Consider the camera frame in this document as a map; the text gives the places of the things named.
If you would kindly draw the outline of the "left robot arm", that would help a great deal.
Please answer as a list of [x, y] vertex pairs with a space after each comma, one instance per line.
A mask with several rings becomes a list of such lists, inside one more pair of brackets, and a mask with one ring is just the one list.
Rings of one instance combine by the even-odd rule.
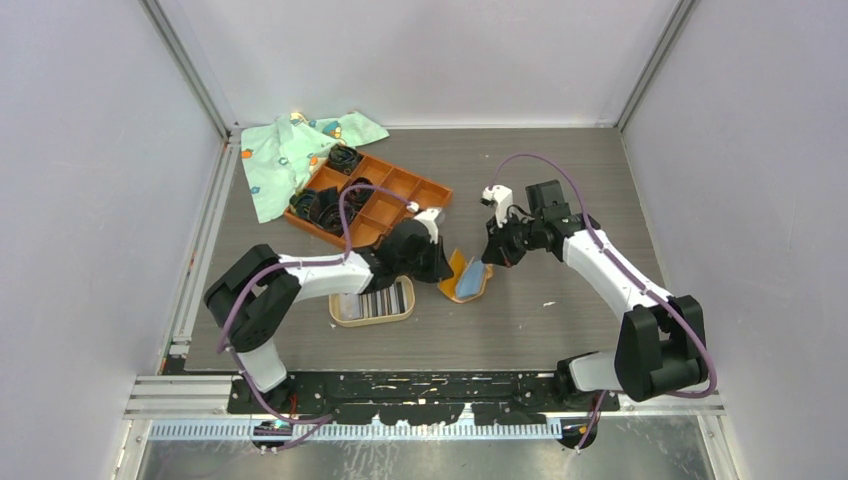
[[295, 303], [369, 294], [401, 276], [436, 284], [453, 275], [438, 231], [405, 219], [376, 243], [348, 254], [294, 257], [255, 245], [207, 288], [203, 303], [221, 330], [220, 349], [234, 351], [255, 403], [277, 413], [290, 403], [292, 388], [273, 337]]

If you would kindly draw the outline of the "oval wooden card tray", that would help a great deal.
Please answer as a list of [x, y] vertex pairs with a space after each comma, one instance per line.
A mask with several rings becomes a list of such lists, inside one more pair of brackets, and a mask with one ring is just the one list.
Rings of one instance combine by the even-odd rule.
[[329, 296], [332, 320], [346, 328], [393, 323], [409, 318], [415, 306], [412, 281], [398, 277], [387, 288], [366, 294], [334, 294]]

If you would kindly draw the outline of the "orange leather card holder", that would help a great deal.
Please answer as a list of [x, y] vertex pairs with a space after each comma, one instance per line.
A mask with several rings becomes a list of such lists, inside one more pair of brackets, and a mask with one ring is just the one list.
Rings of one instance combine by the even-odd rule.
[[492, 265], [484, 264], [476, 257], [466, 258], [455, 249], [448, 260], [454, 275], [438, 283], [438, 290], [454, 303], [463, 304], [479, 298], [487, 282], [493, 277]]

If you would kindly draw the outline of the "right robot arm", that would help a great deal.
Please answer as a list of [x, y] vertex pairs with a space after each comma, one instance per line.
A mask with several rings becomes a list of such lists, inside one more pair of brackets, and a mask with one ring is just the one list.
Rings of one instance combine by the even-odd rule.
[[528, 207], [522, 209], [506, 186], [483, 190], [481, 202], [494, 214], [486, 223], [482, 262], [510, 268], [528, 252], [551, 253], [593, 287], [620, 323], [614, 350], [558, 362], [558, 403], [577, 411], [595, 391], [643, 401], [693, 397], [700, 385], [713, 388], [700, 304], [690, 295], [670, 294], [639, 272], [591, 216], [571, 210], [558, 181], [531, 185], [526, 195]]

